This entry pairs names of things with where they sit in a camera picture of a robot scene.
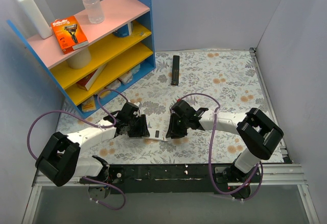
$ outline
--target shelf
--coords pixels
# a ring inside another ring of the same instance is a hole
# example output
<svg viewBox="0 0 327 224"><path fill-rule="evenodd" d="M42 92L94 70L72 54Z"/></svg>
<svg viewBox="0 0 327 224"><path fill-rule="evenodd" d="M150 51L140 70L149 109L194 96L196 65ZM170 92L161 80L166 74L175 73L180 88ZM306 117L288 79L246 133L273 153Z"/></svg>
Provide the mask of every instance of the shelf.
<svg viewBox="0 0 327 224"><path fill-rule="evenodd" d="M150 11L149 7L138 0L103 0L101 1L101 6L105 15L105 20L102 23L90 23L85 10L75 15L89 44L95 43L128 22ZM84 49L80 48L64 55L55 35L42 39L37 34L27 41L49 69Z"/></svg>
<svg viewBox="0 0 327 224"><path fill-rule="evenodd" d="M127 85L121 85L117 91L119 92L123 92L125 91L127 88L129 88L131 85L133 85L135 82L137 82L138 80L140 80L141 78L143 78L145 75L147 75L150 71L152 71L154 69L154 66L152 66L150 63L148 62L143 62L141 64L141 68L139 69L139 71L133 75L133 80L131 82L129 82ZM107 104L110 100L114 99L118 94L116 92L111 92L109 95L107 95L105 98L100 99L101 105L105 105ZM90 111L90 112L82 112L82 108L81 105L78 106L78 109L81 111L82 116L84 118L87 118L89 116L91 116L93 113L95 113L98 109L100 109L100 106L98 104L98 99L96 98L96 106L97 109L94 111Z"/></svg>
<svg viewBox="0 0 327 224"><path fill-rule="evenodd" d="M98 93L107 84L111 83L152 54L153 52L145 45L138 43L108 62L89 91L82 90L74 84L66 89L66 92L75 105L81 104L92 95Z"/></svg>
<svg viewBox="0 0 327 224"><path fill-rule="evenodd" d="M103 39L89 46L92 56L91 62L84 68L72 69L64 61L59 65L51 68L50 72L56 78L63 89L75 84L81 78L93 72L103 64L109 62L128 48L131 48L141 40L151 35L151 32L136 21L133 22L133 32L131 36L118 38L110 34Z"/></svg>

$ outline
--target blue shelf frame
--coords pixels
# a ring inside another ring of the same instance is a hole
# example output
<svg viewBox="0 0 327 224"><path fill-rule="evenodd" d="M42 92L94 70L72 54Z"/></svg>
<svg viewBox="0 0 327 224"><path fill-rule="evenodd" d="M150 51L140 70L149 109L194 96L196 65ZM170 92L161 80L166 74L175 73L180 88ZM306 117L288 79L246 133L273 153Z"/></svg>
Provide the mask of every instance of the blue shelf frame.
<svg viewBox="0 0 327 224"><path fill-rule="evenodd" d="M122 85L118 88L119 92L125 91L127 88L129 88L131 85L136 83L138 80L143 78L145 75L147 75L149 72L155 69L155 50L154 50L154 37L153 37L153 24L152 24L152 2L151 0L138 0L147 7L150 8L150 11L145 13L144 15L140 16L136 19L140 24L145 26L147 29L151 30L151 35L141 42L148 47L150 50L153 51L153 54L149 56L147 59L145 59L140 67L140 70L133 76L133 80L128 83L127 85ZM58 89L62 92L62 94L66 97L66 99L69 101L71 106L77 110L79 115L83 118L87 118L93 113L95 113L99 108L99 104L97 104L97 109L95 111L84 113L82 112L81 105L76 106L71 98L68 96L67 92L61 87L61 85L58 83L58 81L55 79L55 77L52 75L50 70L45 66L45 64L42 62L40 57L36 54L36 52L33 50L33 48L30 46L30 44L27 42L27 39L24 37L24 35L19 31L19 29L15 26L15 24L11 20L7 20L7 24L11 27L11 29L14 31L14 33L21 39L21 41L24 43L24 45L27 47L27 49L32 53L32 55L36 58L38 63L41 65L41 67L47 72L47 74L51 77L51 79L55 82ZM109 101L114 99L118 94L115 92L112 92L110 95L106 96L105 98L101 99L100 102L102 105L107 104Z"/></svg>

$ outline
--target tabletop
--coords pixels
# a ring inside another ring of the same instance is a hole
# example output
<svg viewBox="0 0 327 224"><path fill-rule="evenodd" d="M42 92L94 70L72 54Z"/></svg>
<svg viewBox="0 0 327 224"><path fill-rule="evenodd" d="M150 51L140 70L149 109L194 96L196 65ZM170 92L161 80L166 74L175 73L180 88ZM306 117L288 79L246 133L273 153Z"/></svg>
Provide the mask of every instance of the tabletop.
<svg viewBox="0 0 327 224"><path fill-rule="evenodd" d="M171 86L173 55L180 56L179 85ZM167 130L170 107L183 95L198 92L216 98L221 112L248 112L260 108L268 116L268 105L258 75L248 51L183 51L156 53L156 69L125 90L132 103L139 103L140 111L147 116L149 128ZM185 99L191 106L207 107L216 104L203 96ZM109 111L120 110L125 100L117 96L105 105ZM63 110L77 114L64 102ZM98 110L87 118L99 122L106 113ZM57 130L63 134L88 127L77 119L61 114ZM211 131L188 130L188 135L171 141L130 139L118 136L103 141L82 153L81 157L98 155L109 164L169 164L207 163ZM213 163L232 163L246 148L241 137L216 132L213 146ZM283 156L278 148L267 162L280 163Z"/></svg>

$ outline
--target white wall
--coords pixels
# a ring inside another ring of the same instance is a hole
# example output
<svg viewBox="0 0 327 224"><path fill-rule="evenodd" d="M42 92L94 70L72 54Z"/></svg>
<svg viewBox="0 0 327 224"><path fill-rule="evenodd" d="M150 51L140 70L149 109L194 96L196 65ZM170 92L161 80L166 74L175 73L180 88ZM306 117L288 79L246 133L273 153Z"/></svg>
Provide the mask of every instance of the white wall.
<svg viewBox="0 0 327 224"><path fill-rule="evenodd" d="M327 223L327 0L282 0L258 46L259 65L291 158Z"/></svg>
<svg viewBox="0 0 327 224"><path fill-rule="evenodd" d="M44 0L35 0L48 20ZM62 95L37 61L7 26L13 20L27 34L34 32L13 0L1 0L0 11L0 223L21 223L35 174L35 160L26 147L32 121L41 113L59 109ZM39 155L54 132L58 115L49 115L32 133L32 149Z"/></svg>
<svg viewBox="0 0 327 224"><path fill-rule="evenodd" d="M256 47L281 0L152 0L158 51ZM83 9L81 0L46 0L55 18Z"/></svg>

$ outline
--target gillette razor box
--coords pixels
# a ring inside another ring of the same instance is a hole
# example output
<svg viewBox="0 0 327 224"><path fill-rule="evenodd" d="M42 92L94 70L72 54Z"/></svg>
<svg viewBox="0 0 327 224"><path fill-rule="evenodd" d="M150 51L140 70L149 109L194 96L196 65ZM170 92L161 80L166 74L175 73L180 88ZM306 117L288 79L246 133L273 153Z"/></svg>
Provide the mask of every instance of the gillette razor box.
<svg viewBox="0 0 327 224"><path fill-rule="evenodd" d="M74 16L51 23L59 45L64 54L88 45L87 38Z"/></svg>

